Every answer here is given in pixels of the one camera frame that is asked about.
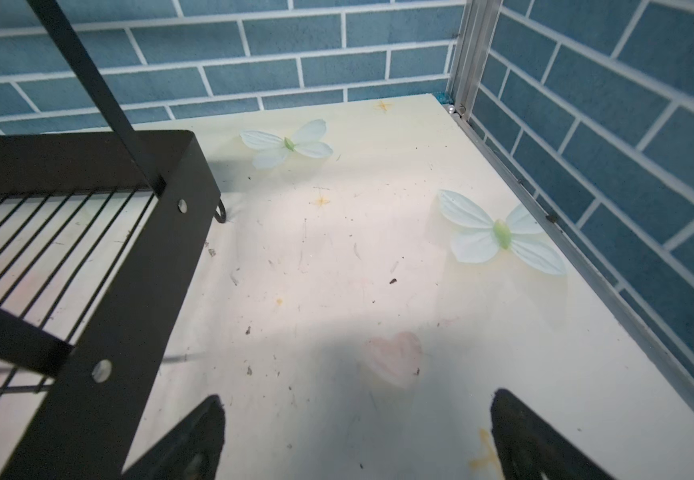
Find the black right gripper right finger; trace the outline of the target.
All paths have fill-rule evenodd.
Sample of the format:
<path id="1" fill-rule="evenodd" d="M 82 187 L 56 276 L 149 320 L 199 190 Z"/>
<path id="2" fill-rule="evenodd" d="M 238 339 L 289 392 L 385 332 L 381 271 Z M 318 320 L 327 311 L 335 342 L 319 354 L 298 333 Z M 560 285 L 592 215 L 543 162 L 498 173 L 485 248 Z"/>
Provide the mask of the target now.
<path id="1" fill-rule="evenodd" d="M 490 413 L 505 478 L 613 479 L 509 390 L 495 392 Z"/>

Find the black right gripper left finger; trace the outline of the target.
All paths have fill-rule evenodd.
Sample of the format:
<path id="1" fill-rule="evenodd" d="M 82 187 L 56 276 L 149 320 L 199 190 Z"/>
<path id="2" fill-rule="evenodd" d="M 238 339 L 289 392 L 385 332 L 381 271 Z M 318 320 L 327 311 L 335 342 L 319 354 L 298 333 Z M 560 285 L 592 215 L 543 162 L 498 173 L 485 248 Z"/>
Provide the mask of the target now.
<path id="1" fill-rule="evenodd" d="M 214 479 L 225 441 L 220 397 L 207 396 L 134 462 L 122 479 Z"/>

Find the black wire dish rack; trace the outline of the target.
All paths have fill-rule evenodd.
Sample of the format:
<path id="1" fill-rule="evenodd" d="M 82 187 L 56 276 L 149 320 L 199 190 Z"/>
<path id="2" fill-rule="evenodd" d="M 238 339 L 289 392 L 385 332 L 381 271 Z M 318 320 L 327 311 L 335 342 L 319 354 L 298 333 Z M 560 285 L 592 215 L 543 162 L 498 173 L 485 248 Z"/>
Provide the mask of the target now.
<path id="1" fill-rule="evenodd" d="M 212 223 L 226 210 L 194 133 L 133 129 L 59 5 L 36 14 L 108 124 L 100 133 L 0 137 L 0 200 L 149 191 L 66 339 L 0 306 L 0 360 L 52 380 L 4 479 L 122 479 Z"/>

